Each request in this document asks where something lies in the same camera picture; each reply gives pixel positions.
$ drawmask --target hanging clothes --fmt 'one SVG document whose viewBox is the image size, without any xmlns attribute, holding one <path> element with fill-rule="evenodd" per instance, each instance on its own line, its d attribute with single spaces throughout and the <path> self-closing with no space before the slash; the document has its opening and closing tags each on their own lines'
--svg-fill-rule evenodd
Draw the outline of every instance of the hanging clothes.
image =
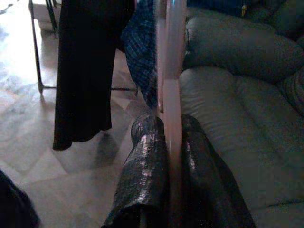
<svg viewBox="0 0 304 228">
<path fill-rule="evenodd" d="M 122 32 L 127 64 L 146 104 L 157 106 L 156 30 L 154 0 L 140 0 Z"/>
<path fill-rule="evenodd" d="M 115 50 L 133 0 L 63 0 L 54 150 L 112 127 L 110 96 Z"/>
</svg>

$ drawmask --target gray leather sofa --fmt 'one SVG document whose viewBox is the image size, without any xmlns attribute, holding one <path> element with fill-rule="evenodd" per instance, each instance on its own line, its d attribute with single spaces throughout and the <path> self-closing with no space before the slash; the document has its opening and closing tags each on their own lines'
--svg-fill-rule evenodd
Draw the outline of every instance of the gray leather sofa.
<svg viewBox="0 0 304 228">
<path fill-rule="evenodd" d="M 246 19 L 189 9 L 182 111 L 230 167 L 257 227 L 301 228 L 304 1 L 256 2 Z"/>
</svg>

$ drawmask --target pink wooden post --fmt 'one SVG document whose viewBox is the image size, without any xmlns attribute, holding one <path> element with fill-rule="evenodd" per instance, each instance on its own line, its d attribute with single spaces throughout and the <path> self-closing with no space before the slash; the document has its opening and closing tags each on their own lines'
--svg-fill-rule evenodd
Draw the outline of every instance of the pink wooden post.
<svg viewBox="0 0 304 228">
<path fill-rule="evenodd" d="M 181 227 L 181 101 L 179 77 L 181 74 L 184 34 L 185 0 L 158 0 L 157 53 L 159 110 L 163 108 L 166 143 L 169 152 L 170 221 L 171 228 Z"/>
</svg>

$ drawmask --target blue plaid shirt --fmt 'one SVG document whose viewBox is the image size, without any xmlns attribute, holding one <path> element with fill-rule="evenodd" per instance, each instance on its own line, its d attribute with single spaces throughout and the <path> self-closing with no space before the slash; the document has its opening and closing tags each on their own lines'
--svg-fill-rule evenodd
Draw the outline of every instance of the blue plaid shirt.
<svg viewBox="0 0 304 228">
<path fill-rule="evenodd" d="M 133 81 L 150 108 L 157 105 L 156 32 L 153 0 L 141 0 L 121 36 Z"/>
</svg>

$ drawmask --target black garment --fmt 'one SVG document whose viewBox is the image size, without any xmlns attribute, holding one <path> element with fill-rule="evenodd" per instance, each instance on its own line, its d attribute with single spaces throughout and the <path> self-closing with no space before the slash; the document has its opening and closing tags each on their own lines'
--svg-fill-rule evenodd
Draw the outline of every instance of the black garment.
<svg viewBox="0 0 304 228">
<path fill-rule="evenodd" d="M 64 0 L 54 150 L 112 127 L 110 96 L 119 36 L 132 13 L 129 0 Z"/>
<path fill-rule="evenodd" d="M 39 217 L 27 194 L 0 170 L 1 228 L 38 228 Z"/>
<path fill-rule="evenodd" d="M 137 228 L 143 214 L 145 227 L 166 228 L 169 165 L 161 119 L 140 116 L 132 126 L 131 137 L 133 148 L 123 165 L 113 208 L 102 228 Z"/>
</svg>

